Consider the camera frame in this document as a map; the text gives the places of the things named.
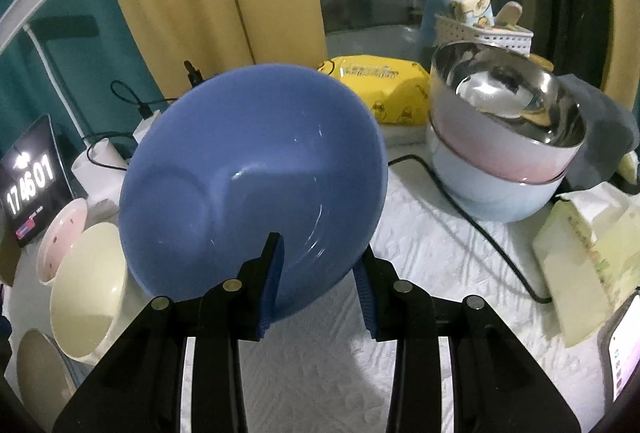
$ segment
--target pink plate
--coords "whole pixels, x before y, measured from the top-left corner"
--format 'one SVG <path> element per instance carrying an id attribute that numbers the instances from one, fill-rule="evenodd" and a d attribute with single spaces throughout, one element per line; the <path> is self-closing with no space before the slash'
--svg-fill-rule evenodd
<path id="1" fill-rule="evenodd" d="M 86 200 L 76 198 L 66 204 L 49 225 L 40 242 L 36 263 L 38 281 L 43 285 L 53 282 L 65 254 L 84 231 L 87 210 Z"/>

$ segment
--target phone screen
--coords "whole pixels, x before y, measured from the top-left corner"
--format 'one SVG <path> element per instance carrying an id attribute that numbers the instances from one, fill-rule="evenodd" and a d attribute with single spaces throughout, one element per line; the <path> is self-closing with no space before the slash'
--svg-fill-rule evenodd
<path id="1" fill-rule="evenodd" d="M 613 376 L 613 400 L 616 400 L 640 361 L 640 294 L 636 294 L 609 342 Z"/>

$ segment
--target gray cloth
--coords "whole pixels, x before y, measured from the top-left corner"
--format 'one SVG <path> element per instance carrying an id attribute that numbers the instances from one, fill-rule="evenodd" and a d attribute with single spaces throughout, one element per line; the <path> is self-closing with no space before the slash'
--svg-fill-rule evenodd
<path id="1" fill-rule="evenodd" d="M 584 144 L 567 170 L 564 191 L 590 189 L 609 180 L 622 157 L 638 147 L 638 123 L 628 109 L 588 82 L 573 74 L 558 79 L 571 90 L 587 127 Z"/>

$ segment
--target stainless steel bowl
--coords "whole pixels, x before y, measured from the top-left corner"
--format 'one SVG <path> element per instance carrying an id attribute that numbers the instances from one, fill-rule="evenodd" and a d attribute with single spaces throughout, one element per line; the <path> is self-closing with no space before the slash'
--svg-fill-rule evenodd
<path id="1" fill-rule="evenodd" d="M 557 177 L 586 133 L 571 93 L 553 74 L 516 52 L 476 42 L 434 53 L 431 120 L 471 164 L 516 182 Z"/>

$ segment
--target teal curtain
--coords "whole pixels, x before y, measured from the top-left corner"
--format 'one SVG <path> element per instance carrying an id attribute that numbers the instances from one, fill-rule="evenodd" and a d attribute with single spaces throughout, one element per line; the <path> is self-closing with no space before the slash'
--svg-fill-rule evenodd
<path id="1" fill-rule="evenodd" d="M 13 0 L 0 0 L 0 15 Z M 162 98 L 127 28 L 117 0 L 48 0 L 30 22 L 85 132 L 132 131 L 135 106 L 115 98 L 113 79 L 143 100 Z M 0 55 L 0 154 L 41 114 L 50 113 L 67 161 L 82 142 L 31 40 L 21 31 Z"/>

